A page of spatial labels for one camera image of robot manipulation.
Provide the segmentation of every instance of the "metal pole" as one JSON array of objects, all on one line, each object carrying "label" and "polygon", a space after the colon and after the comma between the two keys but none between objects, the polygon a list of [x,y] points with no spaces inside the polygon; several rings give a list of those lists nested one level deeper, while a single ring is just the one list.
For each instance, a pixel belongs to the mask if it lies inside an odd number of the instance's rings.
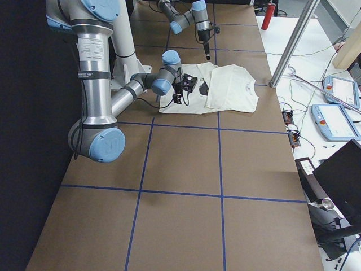
[{"label": "metal pole", "polygon": [[297,25],[294,28],[294,31],[291,35],[291,38],[288,41],[286,49],[280,59],[280,63],[278,64],[275,73],[271,79],[270,87],[275,88],[280,81],[284,70],[286,69],[289,60],[297,47],[298,42],[300,41],[303,32],[305,31],[312,14],[317,8],[318,3],[320,0],[309,0],[306,4],[305,8],[302,11],[301,17],[298,19]]}]

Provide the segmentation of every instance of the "black wall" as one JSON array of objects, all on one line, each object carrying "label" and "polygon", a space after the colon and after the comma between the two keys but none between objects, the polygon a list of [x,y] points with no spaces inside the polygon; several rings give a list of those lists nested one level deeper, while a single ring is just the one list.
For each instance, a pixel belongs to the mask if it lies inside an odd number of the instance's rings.
[{"label": "black wall", "polygon": [[45,0],[0,4],[0,270],[12,271],[25,269],[71,159],[81,85]]}]

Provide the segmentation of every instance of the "brown tabletop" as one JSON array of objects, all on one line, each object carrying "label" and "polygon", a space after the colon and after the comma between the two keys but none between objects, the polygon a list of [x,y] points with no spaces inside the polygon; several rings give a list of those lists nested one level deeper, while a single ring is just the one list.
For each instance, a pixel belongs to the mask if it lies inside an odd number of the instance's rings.
[{"label": "brown tabletop", "polygon": [[[211,61],[250,72],[256,112],[166,115],[133,103],[118,117],[120,158],[71,161],[28,271],[323,270],[253,8],[207,8],[221,28]],[[206,61],[194,29],[169,34],[148,2],[131,27],[154,71],[167,49]],[[157,105],[151,91],[143,98]]]}]

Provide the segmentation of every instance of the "red fire extinguisher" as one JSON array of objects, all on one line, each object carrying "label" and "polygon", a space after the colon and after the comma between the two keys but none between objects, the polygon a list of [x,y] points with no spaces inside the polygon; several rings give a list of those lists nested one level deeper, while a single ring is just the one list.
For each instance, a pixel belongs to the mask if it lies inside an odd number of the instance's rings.
[{"label": "red fire extinguisher", "polygon": [[270,25],[272,15],[275,12],[275,8],[276,8],[276,4],[268,3],[266,15],[265,15],[265,18],[263,20],[263,24],[262,24],[261,29],[263,29],[263,30],[268,29],[268,26]]}]

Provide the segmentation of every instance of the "blue joint cap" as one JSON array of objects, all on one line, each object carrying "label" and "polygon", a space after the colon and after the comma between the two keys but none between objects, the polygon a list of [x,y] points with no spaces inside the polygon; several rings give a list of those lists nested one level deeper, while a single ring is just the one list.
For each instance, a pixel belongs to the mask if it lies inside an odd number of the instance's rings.
[{"label": "blue joint cap", "polygon": [[108,23],[114,21],[120,12],[119,0],[81,0],[95,17]]},{"label": "blue joint cap", "polygon": [[173,31],[174,34],[179,34],[183,29],[182,27],[176,22],[176,21],[172,21],[170,23],[170,28]]},{"label": "blue joint cap", "polygon": [[101,163],[117,159],[125,147],[125,136],[118,128],[109,128],[99,133],[89,148],[89,157]]},{"label": "blue joint cap", "polygon": [[204,0],[199,0],[199,1],[193,2],[192,7],[193,7],[194,11],[202,11],[207,8],[207,5]]},{"label": "blue joint cap", "polygon": [[165,79],[155,79],[152,84],[152,90],[155,94],[164,96],[171,88],[171,83]]},{"label": "blue joint cap", "polygon": [[181,59],[180,59],[177,51],[168,50],[163,53],[162,61],[163,61],[164,65],[176,65],[179,62],[181,62]]},{"label": "blue joint cap", "polygon": [[53,19],[52,17],[49,17],[46,15],[47,25],[56,31],[64,32],[64,33],[73,33],[72,27],[68,24],[64,24],[61,21],[57,21]]}]

